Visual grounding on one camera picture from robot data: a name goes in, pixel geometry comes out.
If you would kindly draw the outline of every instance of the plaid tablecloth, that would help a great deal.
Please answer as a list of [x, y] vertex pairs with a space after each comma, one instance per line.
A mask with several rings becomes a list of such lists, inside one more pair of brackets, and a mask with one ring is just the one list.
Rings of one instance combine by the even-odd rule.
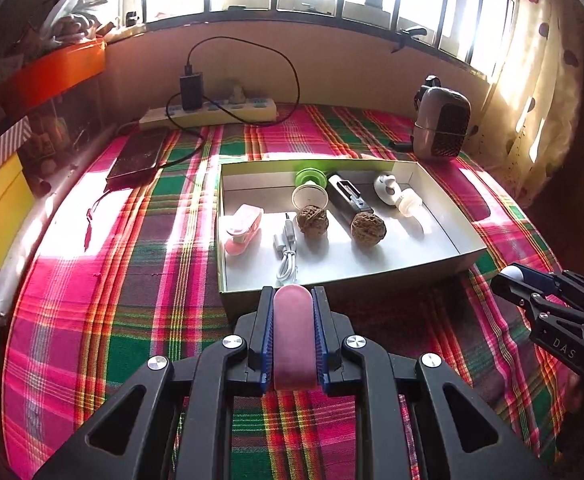
[[[193, 356], [228, 333], [213, 234], [222, 161], [289, 152], [393, 159], [387, 141], [406, 140], [410, 128], [386, 113], [318, 106], [268, 128], [206, 128], [204, 149], [189, 163], [102, 201], [85, 251], [86, 210], [126, 139], [114, 140], [60, 206], [16, 305], [3, 381], [5, 444], [16, 473], [30, 479], [149, 356]], [[175, 160], [193, 140], [175, 132], [168, 146]], [[565, 369], [528, 341], [522, 313], [499, 308], [488, 283], [513, 261], [539, 270], [558, 264], [520, 208], [466, 156], [425, 167], [472, 221], [487, 253], [435, 286], [397, 292], [392, 303], [370, 304], [361, 294], [332, 308], [388, 351], [440, 354], [552, 462]], [[352, 398], [298, 392], [237, 399], [235, 480], [353, 479], [354, 450]]]

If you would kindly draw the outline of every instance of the silver screw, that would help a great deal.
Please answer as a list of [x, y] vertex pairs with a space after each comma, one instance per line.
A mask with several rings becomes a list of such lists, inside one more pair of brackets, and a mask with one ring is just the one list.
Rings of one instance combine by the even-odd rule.
[[350, 348], [363, 348], [366, 345], [367, 341], [361, 335], [351, 335], [347, 339], [345, 339], [345, 344]]
[[163, 370], [167, 365], [168, 359], [162, 355], [155, 355], [147, 361], [147, 367], [150, 370]]
[[238, 348], [243, 344], [243, 338], [240, 335], [232, 334], [223, 338], [225, 348]]
[[441, 365], [441, 358], [436, 354], [423, 354], [421, 362], [428, 368], [436, 368]]

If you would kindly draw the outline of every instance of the white wall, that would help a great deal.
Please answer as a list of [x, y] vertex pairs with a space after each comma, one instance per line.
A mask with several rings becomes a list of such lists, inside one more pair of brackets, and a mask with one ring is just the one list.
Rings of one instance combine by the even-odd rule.
[[[165, 106], [179, 91], [179, 76], [190, 47], [215, 35], [243, 38], [276, 48], [294, 63], [301, 102], [386, 110], [414, 117], [413, 98], [425, 76], [466, 95], [480, 110], [488, 83], [449, 62], [358, 32], [288, 22], [206, 23], [148, 32], [107, 47], [107, 70], [100, 77], [106, 120], [139, 118]], [[274, 53], [235, 41], [205, 43], [192, 54], [203, 72], [205, 93], [227, 97], [235, 81], [248, 96], [293, 102], [296, 87], [287, 63]]]

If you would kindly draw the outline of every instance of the power strip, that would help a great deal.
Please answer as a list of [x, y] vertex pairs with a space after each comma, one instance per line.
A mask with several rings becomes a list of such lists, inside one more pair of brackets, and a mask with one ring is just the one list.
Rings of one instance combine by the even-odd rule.
[[[231, 104], [227, 100], [218, 103], [244, 121], [266, 123], [277, 120], [277, 106], [272, 99], [247, 99], [243, 104]], [[234, 119], [211, 103], [204, 103], [203, 107], [198, 108], [198, 110], [184, 110], [181, 105], [173, 105], [169, 107], [169, 116], [183, 128], [240, 123], [239, 120]], [[165, 115], [165, 107], [148, 111], [140, 119], [139, 125], [141, 130], [149, 130], [158, 126], [173, 126]]]

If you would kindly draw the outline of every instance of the curtain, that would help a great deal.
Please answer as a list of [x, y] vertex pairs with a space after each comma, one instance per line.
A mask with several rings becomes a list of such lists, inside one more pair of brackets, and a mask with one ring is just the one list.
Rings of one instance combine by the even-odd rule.
[[464, 150], [521, 206], [561, 167], [579, 118], [584, 8], [517, 0], [510, 42]]

